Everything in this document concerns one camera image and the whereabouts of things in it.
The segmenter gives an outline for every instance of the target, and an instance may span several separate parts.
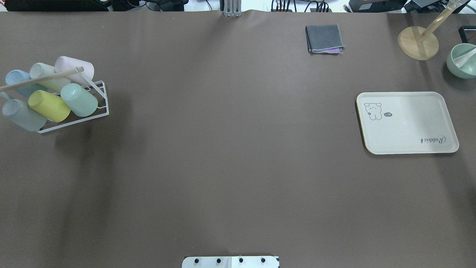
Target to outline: green bowl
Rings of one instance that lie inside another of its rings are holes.
[[[448,58],[446,59],[446,65],[452,74],[463,79],[476,78],[476,56],[469,58],[469,60],[463,66],[461,66],[461,68],[458,68],[455,65],[455,59],[457,57],[470,52],[473,50],[473,48],[476,48],[476,46],[468,43],[462,43],[456,45],[451,50]]]

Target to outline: cup rack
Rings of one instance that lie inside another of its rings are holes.
[[[109,115],[109,104],[108,104],[108,95],[106,94],[106,85],[103,81],[93,82],[89,77],[83,74],[84,68],[83,67],[76,67],[75,69],[58,72],[49,76],[43,76],[36,79],[31,79],[28,81],[23,81],[20,83],[15,83],[7,86],[0,87],[0,93],[6,92],[10,90],[14,90],[20,87],[36,84],[41,81],[47,81],[59,77],[64,77],[70,74],[78,73],[88,84],[82,86],[84,89],[89,91],[94,97],[98,99],[98,107],[96,111],[87,117],[79,117],[76,116],[73,112],[69,114],[69,116],[59,123],[55,123],[51,120],[48,120],[46,124],[40,128],[37,132],[38,133],[45,133],[52,130],[56,130],[65,126],[78,124],[84,121],[100,118],[106,115]]]

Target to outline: mint green cup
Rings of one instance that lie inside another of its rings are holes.
[[[454,61],[457,57],[470,52],[474,48],[476,48],[475,45],[462,43],[456,45],[451,50],[448,58],[446,59],[446,65],[452,74],[463,79],[476,78],[476,56],[469,58],[469,60],[463,66],[461,66],[461,68],[458,68]]]
[[[98,107],[96,97],[75,83],[67,84],[61,89],[61,98],[80,117],[91,115]]]

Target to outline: folded cloth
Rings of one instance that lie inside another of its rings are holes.
[[[307,50],[312,53],[342,53],[342,37],[337,24],[306,26]]]

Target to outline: wooden rod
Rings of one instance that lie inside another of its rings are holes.
[[[443,10],[443,12],[440,13],[440,15],[428,26],[428,28],[421,33],[419,37],[416,38],[416,42],[421,44],[425,39],[430,36],[448,17],[451,15],[454,11],[454,9],[451,9],[449,5],[452,4],[450,2],[448,4],[448,7]]]
[[[59,78],[59,77],[64,77],[64,76],[67,76],[67,75],[70,75],[70,74],[74,74],[77,71],[78,72],[83,72],[84,68],[83,67],[76,67],[76,69],[57,72],[57,73],[54,73],[52,75],[42,76],[42,77],[39,77],[39,78],[30,79],[30,80],[23,81],[23,82],[20,82],[20,83],[11,84],[11,85],[8,85],[8,86],[2,86],[2,87],[0,87],[0,92],[5,92],[5,91],[9,91],[9,90],[16,89],[16,88],[33,85],[33,84],[36,84],[36,83],[41,82],[41,81],[46,81],[46,80],[51,80],[51,79],[55,79],[55,78]]]

